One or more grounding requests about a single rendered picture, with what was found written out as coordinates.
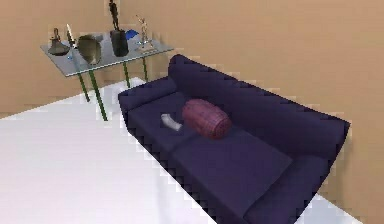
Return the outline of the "maroon round cushion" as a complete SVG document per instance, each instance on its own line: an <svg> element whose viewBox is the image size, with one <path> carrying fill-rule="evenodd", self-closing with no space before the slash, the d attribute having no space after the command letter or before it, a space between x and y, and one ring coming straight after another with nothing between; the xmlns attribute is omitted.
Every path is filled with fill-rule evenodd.
<svg viewBox="0 0 384 224"><path fill-rule="evenodd" d="M183 106L182 118L187 126L210 139L222 139L232 127L225 112L202 99L188 100Z"/></svg>

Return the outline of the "grey remote control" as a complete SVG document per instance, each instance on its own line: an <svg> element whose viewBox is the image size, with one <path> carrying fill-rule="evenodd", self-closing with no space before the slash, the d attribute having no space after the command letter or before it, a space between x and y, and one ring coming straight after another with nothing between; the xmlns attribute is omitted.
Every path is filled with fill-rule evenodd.
<svg viewBox="0 0 384 224"><path fill-rule="evenodd" d="M166 127L174 131L179 131L182 127L182 125L176 122L169 114L162 114L161 120Z"/></svg>

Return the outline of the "dark purple sofa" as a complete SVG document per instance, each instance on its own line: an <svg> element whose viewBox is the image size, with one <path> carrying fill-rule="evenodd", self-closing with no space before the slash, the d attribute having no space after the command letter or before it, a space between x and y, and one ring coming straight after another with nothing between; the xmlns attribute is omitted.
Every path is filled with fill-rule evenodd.
<svg viewBox="0 0 384 224"><path fill-rule="evenodd" d="M232 121L222 139L184 123L191 99ZM166 77L118 96L128 129L217 224L294 224L328 176L350 124L183 55ZM182 125L166 127L162 114Z"/></svg>

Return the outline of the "pale figurine on base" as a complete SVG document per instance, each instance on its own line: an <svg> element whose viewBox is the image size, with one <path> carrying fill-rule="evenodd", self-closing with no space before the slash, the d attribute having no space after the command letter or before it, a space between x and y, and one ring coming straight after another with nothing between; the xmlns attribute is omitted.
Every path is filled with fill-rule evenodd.
<svg viewBox="0 0 384 224"><path fill-rule="evenodd" d="M155 51L156 48L152 44L152 41L148 37L148 27L146 20L139 15L137 15L137 19L139 23L141 24L141 40L139 42L140 47L138 48L138 51L145 54L149 53L151 51Z"/></svg>

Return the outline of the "glass table with green legs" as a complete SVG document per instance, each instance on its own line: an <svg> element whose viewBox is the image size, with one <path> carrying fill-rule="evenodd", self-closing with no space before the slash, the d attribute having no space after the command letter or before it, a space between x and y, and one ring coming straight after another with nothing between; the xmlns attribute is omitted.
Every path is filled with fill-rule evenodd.
<svg viewBox="0 0 384 224"><path fill-rule="evenodd" d="M90 101L89 94L86 90L84 80L82 77L83 73L88 73L92 87L95 92L95 96L100 108L100 113L104 121L107 121L107 113L104 108L104 104L100 95L99 87L94 76L94 71L103 69L106 67L110 67L113 65L122 64L124 68L124 74L126 79L127 87L130 88L132 86L132 82L128 75L127 63L134 60L141 59L143 62L143 71L145 82L148 81L147 74L147 65L145 59L149 56L157 55L160 53L165 53L172 51L173 48L162 44L157 40L152 40L152 44L154 45L154 49L140 53L138 49L141 47L141 44L138 41L137 37L133 37L132 39L127 41L128 44L128 54L124 57L116 57L113 53L112 42L110 37L107 34L103 34L103 40L100 43L101 46L101 58L99 62L95 65L89 64L84 57L80 54L78 49L71 48L66 54L61 56L52 55L49 52L50 45L41 45L41 50L46 54L47 57L50 58L52 63L60 70L60 72L65 77L77 76L79 78L83 93L87 101Z"/></svg>

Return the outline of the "brown bowl-shaped vase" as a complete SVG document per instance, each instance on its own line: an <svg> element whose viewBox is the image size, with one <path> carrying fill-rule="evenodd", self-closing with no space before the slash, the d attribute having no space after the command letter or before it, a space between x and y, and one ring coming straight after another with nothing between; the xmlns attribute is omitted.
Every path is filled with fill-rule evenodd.
<svg viewBox="0 0 384 224"><path fill-rule="evenodd" d="M101 45L93 35L83 35L78 40L78 51L90 65L96 65L101 60Z"/></svg>

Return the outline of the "dark squat vase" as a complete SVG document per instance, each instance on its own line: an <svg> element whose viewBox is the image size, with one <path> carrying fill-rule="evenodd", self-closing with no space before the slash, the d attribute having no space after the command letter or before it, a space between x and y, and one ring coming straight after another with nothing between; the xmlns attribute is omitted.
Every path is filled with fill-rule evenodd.
<svg viewBox="0 0 384 224"><path fill-rule="evenodd" d="M54 36L51 38L51 47L48 52L54 56L64 56L69 52L70 48L61 42L58 29L54 29Z"/></svg>

